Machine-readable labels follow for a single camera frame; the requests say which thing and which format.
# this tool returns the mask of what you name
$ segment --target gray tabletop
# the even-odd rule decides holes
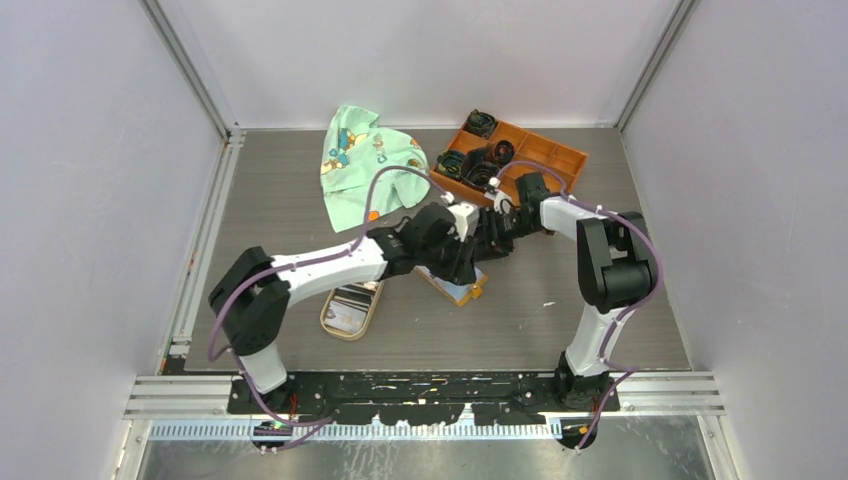
[[[574,190],[581,200],[614,210],[639,210],[620,135],[613,129],[545,129],[540,134],[589,154]],[[454,130],[409,130],[433,162]],[[334,233],[324,207],[318,164],[325,132],[250,132],[205,285],[204,298],[246,248],[296,254],[349,241]],[[421,205],[429,203],[425,199]],[[386,215],[396,223],[408,211]],[[562,236],[517,241],[508,258],[480,263],[489,276],[483,296],[457,307],[418,275],[386,282],[366,334],[355,342],[328,335],[319,313],[326,295],[286,312],[277,338],[290,370],[552,369],[571,342],[582,313],[575,247]],[[235,369],[225,356],[206,360],[214,315],[201,306],[186,360],[189,370]],[[665,292],[626,325],[613,359],[647,368],[684,369],[683,351]]]

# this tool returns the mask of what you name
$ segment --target white wall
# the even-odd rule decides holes
[[[677,0],[162,3],[242,127],[322,129],[346,103],[390,125],[612,125]]]
[[[848,469],[848,4],[701,2],[626,132],[754,479]]]
[[[4,2],[0,45],[0,478],[105,478],[221,142],[137,0]]]

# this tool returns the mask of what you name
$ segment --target green towel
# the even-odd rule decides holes
[[[324,138],[321,188],[333,230],[362,224],[371,180],[389,165],[414,167],[427,174],[427,157],[409,135],[378,125],[379,115],[364,108],[342,106]],[[380,176],[371,199],[369,220],[400,207],[412,207],[427,195],[430,183],[409,172]]]

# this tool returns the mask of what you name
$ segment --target cartoon print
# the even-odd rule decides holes
[[[339,145],[337,148],[331,148],[329,152],[327,152],[330,156],[330,160],[321,164],[321,175],[324,175],[327,172],[330,172],[336,168],[344,168],[345,166],[350,164],[350,159],[347,158],[347,151],[350,150],[354,145],[362,142],[367,137],[367,133],[362,133],[359,135],[354,135],[347,128],[339,129]]]
[[[374,148],[377,149],[377,163],[386,163],[389,157],[386,156],[386,149],[383,148],[383,136],[379,133],[374,135]]]

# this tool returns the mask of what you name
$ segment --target orange object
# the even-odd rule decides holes
[[[580,174],[583,172],[586,159],[589,157],[589,155],[580,150],[556,143],[553,140],[549,140],[503,120],[498,120],[495,133],[488,140],[478,137],[473,133],[466,132],[464,129],[465,124],[462,125],[459,132],[453,137],[446,150],[458,150],[467,154],[475,148],[496,145],[501,140],[508,140],[515,147],[513,161],[535,162],[556,171],[565,180],[566,190],[568,192],[571,192],[574,188],[577,179],[580,178]],[[439,173],[436,170],[436,166],[433,166],[430,177],[444,189],[478,205],[491,206],[493,204],[492,200],[489,200],[483,195],[483,192]],[[500,188],[504,193],[512,197],[516,205],[518,205],[519,200],[518,192],[515,189],[515,180],[525,173],[533,171],[537,170],[532,167],[520,165],[509,168],[504,174]],[[545,174],[545,185],[552,192],[558,192],[562,188],[558,181],[547,174]]]

